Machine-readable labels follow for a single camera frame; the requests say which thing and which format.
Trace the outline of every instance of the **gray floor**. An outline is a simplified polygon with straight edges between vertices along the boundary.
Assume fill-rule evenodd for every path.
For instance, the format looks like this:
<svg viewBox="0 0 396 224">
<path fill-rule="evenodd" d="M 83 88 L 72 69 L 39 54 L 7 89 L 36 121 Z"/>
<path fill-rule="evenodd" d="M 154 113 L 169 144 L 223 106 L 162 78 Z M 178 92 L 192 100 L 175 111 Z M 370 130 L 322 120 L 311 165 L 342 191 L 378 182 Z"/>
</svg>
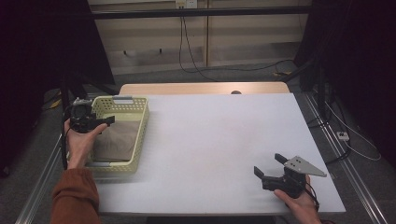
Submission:
<svg viewBox="0 0 396 224">
<path fill-rule="evenodd" d="M 254 69 L 261 68 L 267 64 L 236 65 L 227 66 L 226 68 Z M 212 70 L 204 71 L 206 77 L 218 81 L 274 81 L 279 77 L 273 75 L 275 70 L 282 72 L 291 71 L 294 66 L 291 62 L 280 63 L 277 67 L 255 71 L 236 71 L 236 70 Z M 152 83 L 152 82 L 206 82 L 210 81 L 202 77 L 199 73 L 186 73 L 181 70 L 167 72 L 152 72 L 134 74 L 133 76 L 119 75 L 116 76 L 117 86 L 119 88 L 124 83 Z M 307 102 L 306 95 L 312 92 L 301 92 L 298 79 L 289 83 L 290 90 L 294 93 L 296 100 L 302 109 L 306 121 L 316 117 Z M 46 98 L 51 97 L 54 91 L 49 91 Z M 358 124 L 354 122 L 352 116 L 347 111 L 346 120 L 348 125 L 358 130 Z M 10 166 L 11 175 L 8 178 L 0 179 L 0 223 L 15 223 L 25 202 L 28 200 L 30 193 L 34 189 L 37 179 L 43 171 L 50 153 L 60 134 L 61 108 L 43 111 L 35 129 L 32 131 L 29 139 L 25 142 L 25 149 Z M 331 127 L 334 131 L 340 131 L 340 126 L 333 118 Z M 318 145 L 318 149 L 323 160 L 329 161 L 335 157 L 332 146 L 329 144 L 321 128 L 311 129 L 311 133 Z M 375 150 L 356 134 L 351 135 L 352 145 L 360 152 L 371 157 L 376 156 Z M 368 190 L 373 194 L 380 210 L 388 223 L 396 223 L 396 175 L 395 169 L 389 163 L 382 159 L 380 161 L 369 161 L 356 153 L 352 153 L 349 160 L 353 163 L 358 171 L 362 181 L 366 184 Z M 49 180 L 48 186 L 44 189 L 42 201 L 37 207 L 33 223 L 49 223 L 50 220 L 50 191 L 56 184 L 59 175 L 62 173 L 62 164 L 58 161 L 55 165 L 55 171 Z M 321 215 L 322 218 L 333 220 L 336 223 L 375 223 L 368 215 L 365 206 L 362 204 L 353 184 L 351 184 L 346 172 L 337 162 L 328 166 L 333 176 L 333 181 L 346 207 L 346 212 L 335 215 Z M 297 223 L 292 216 L 285 216 L 289 223 Z M 105 217 L 102 216 L 103 223 L 145 223 L 145 217 Z M 286 223 L 284 219 L 278 217 L 277 223 Z"/>
</svg>

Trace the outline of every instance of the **person's arm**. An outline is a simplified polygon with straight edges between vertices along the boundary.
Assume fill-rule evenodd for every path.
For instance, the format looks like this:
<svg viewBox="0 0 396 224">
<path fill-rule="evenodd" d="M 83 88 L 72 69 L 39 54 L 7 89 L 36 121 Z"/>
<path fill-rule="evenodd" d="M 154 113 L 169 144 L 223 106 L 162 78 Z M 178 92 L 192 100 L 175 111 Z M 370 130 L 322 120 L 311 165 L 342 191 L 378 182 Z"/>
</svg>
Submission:
<svg viewBox="0 0 396 224">
<path fill-rule="evenodd" d="M 306 182 L 310 184 L 309 175 L 306 176 Z M 304 191 L 297 199 L 289 197 L 289 195 L 280 189 L 274 190 L 274 194 L 280 200 L 288 205 L 291 212 L 299 220 L 301 224 L 319 224 L 321 223 L 318 216 L 317 208 L 313 199 Z"/>
<path fill-rule="evenodd" d="M 84 166 L 96 135 L 106 125 L 101 124 L 89 133 L 76 133 L 70 129 L 70 120 L 67 120 L 64 128 L 70 159 L 67 170 L 52 192 L 51 223 L 100 223 L 99 195 L 92 172 Z"/>
</svg>

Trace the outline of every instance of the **floor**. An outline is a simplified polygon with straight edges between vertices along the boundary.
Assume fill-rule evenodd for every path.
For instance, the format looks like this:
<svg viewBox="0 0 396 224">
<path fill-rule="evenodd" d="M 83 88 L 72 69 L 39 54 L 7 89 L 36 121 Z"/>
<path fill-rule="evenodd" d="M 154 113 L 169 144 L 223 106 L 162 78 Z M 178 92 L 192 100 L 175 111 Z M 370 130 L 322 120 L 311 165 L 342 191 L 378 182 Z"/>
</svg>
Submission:
<svg viewBox="0 0 396 224">
<path fill-rule="evenodd" d="M 275 57 L 273 62 L 278 61 L 278 59 L 288 58 L 290 59 L 291 57 L 280 55 Z M 197 72 L 187 73 L 179 68 L 176 70 L 176 65 L 179 66 L 177 58 L 170 64 L 173 64 L 174 67 L 165 65 L 162 71 L 148 71 L 147 68 L 149 66 L 145 68 L 142 65 L 142 67 L 136 68 L 136 71 L 132 74 L 119 73 L 115 76 L 117 84 L 114 88 L 117 89 L 124 83 L 211 81 L 208 77 L 217 81 L 277 81 L 280 80 L 280 77 L 275 76 L 274 72 L 290 72 L 295 69 L 295 66 L 290 61 L 278 63 L 276 66 L 273 65 L 266 69 L 263 68 L 271 65 L 271 63 L 246 64 L 235 61 L 233 65 L 216 67 L 214 70 L 202 71 L 202 74 L 200 74 Z M 188 71 L 193 71 L 191 64 Z M 332 135 L 328 133 L 331 133 L 331 131 L 344 131 L 346 127 L 340 124 L 335 116 L 332 116 L 329 121 L 330 125 L 318 126 L 321 121 L 317 119 L 315 92 L 302 92 L 299 88 L 298 78 L 290 81 L 288 86 L 296 97 L 307 125 L 312 126 L 310 130 L 323 160 L 332 160 L 337 155 L 337 148 L 345 150 L 346 147 L 342 144 L 338 146 Z M 94 92 L 94 94 L 100 94 L 95 88 L 89 86 L 87 90 Z M 44 98 L 49 99 L 56 91 L 47 92 Z M 345 110 L 342 102 L 339 102 L 339 105 L 332 104 L 334 113 L 341 118 L 342 109 L 347 125 L 356 131 L 356 133 L 351 132 L 350 134 L 352 146 L 360 153 L 375 158 L 377 156 L 376 150 L 360 137 L 361 135 L 366 139 L 370 139 L 369 136 L 365 136 L 364 132 L 359 130 L 359 124 L 354 122 L 353 116 Z M 49 157 L 54 156 L 51 154 L 53 151 L 58 151 L 54 147 L 60 134 L 61 117 L 62 110 L 60 107 L 42 112 L 30 137 L 25 141 L 24 151 L 11 164 L 10 176 L 0 179 L 1 223 L 20 223 L 19 221 L 24 218 L 27 218 L 25 219 L 27 220 L 26 223 L 49 223 L 50 191 L 58 180 L 57 176 L 62 173 L 62 163 L 57 161 L 54 164 L 47 164 L 47 161 Z M 42 176 L 43 170 L 51 165 L 54 167 L 53 172 L 48 176 Z M 394 215 L 394 211 L 396 211 L 396 193 L 394 191 L 396 189 L 396 174 L 395 168 L 390 166 L 386 160 L 372 161 L 352 152 L 346 160 L 329 164 L 328 169 L 346 207 L 346 212 L 343 214 L 321 215 L 322 218 L 330 219 L 335 223 L 396 223 L 396 215 Z M 32 191 L 35 190 L 37 180 L 40 179 L 44 180 L 47 185 L 41 190 L 42 194 L 39 195 L 38 200 L 31 201 L 33 207 L 25 206 Z M 146 217 L 101 216 L 101 219 L 103 223 L 147 222 Z M 297 222 L 291 215 L 286 215 L 276 217 L 276 223 Z"/>
</svg>

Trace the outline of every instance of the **metal bar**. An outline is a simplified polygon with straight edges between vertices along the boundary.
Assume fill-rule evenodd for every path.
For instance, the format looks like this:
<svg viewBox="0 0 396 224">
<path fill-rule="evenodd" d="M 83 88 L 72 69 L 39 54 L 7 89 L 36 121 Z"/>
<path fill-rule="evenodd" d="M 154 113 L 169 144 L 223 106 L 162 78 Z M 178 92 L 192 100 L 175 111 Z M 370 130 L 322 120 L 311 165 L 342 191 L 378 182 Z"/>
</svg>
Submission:
<svg viewBox="0 0 396 224">
<path fill-rule="evenodd" d="M 41 176 L 38 178 L 32 193 L 30 193 L 28 200 L 23 206 L 21 213 L 18 216 L 17 221 L 15 222 L 16 224 L 32 223 L 33 218 L 35 217 L 35 212 L 37 211 L 37 208 L 40 205 L 41 200 L 43 199 L 43 195 L 48 188 L 48 182 L 52 177 L 54 166 L 60 159 L 61 150 L 58 148 L 60 140 L 61 136 L 59 136 L 58 141 L 56 142 L 56 145 L 53 148 L 51 155 L 49 156 L 49 160 L 47 161 L 47 164 L 44 167 L 43 172 L 41 173 Z"/>
<path fill-rule="evenodd" d="M 307 94 L 305 95 L 305 99 L 308 102 L 308 105 L 312 110 L 312 112 L 314 113 L 314 115 L 318 117 L 318 123 L 322 123 L 323 120 L 321 120 L 319 116 L 319 112 L 316 110 L 315 107 L 315 103 L 316 103 L 315 100 L 310 99 Z M 336 156 L 342 155 L 345 152 L 344 148 L 342 147 L 342 144 L 340 143 L 339 139 L 336 137 L 336 134 L 332 130 L 332 127 L 330 125 L 322 126 L 322 131 L 325 137 L 327 138 L 327 140 L 329 141 L 329 144 L 334 154 Z M 382 211 L 375 197 L 373 196 L 371 191 L 367 188 L 364 181 L 361 179 L 361 176 L 359 175 L 358 171 L 355 169 L 355 166 L 353 165 L 352 161 L 349 158 L 346 158 L 340 161 L 340 163 L 352 187 L 355 189 L 356 193 L 361 199 L 361 203 L 366 209 L 367 214 L 369 215 L 373 223 L 387 224 L 388 222 L 385 219 L 384 215 L 382 214 Z"/>
<path fill-rule="evenodd" d="M 311 6 L 254 8 L 188 8 L 135 11 L 94 11 L 92 13 L 45 13 L 45 16 L 68 20 L 110 20 L 165 17 L 307 14 L 310 10 Z"/>
</svg>

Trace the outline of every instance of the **hand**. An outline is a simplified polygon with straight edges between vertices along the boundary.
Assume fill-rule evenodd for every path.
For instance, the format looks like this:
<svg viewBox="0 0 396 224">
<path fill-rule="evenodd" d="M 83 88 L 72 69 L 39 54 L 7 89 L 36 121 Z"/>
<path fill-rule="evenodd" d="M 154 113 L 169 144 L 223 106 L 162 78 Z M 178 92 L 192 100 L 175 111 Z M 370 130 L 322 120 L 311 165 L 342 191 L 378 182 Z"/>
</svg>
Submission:
<svg viewBox="0 0 396 224">
<path fill-rule="evenodd" d="M 70 119 L 64 122 L 64 132 L 67 134 L 70 159 L 67 169 L 82 168 L 85 166 L 88 154 L 93 148 L 95 137 L 105 130 L 107 125 L 101 124 L 89 133 L 77 133 L 70 129 Z"/>
<path fill-rule="evenodd" d="M 306 176 L 306 183 L 310 184 L 309 175 Z M 291 212 L 302 224 L 317 224 L 321 223 L 318 216 L 317 208 L 313 199 L 304 191 L 300 197 L 293 199 L 289 197 L 287 193 L 280 189 L 274 190 L 274 194 L 280 200 L 288 205 Z"/>
</svg>

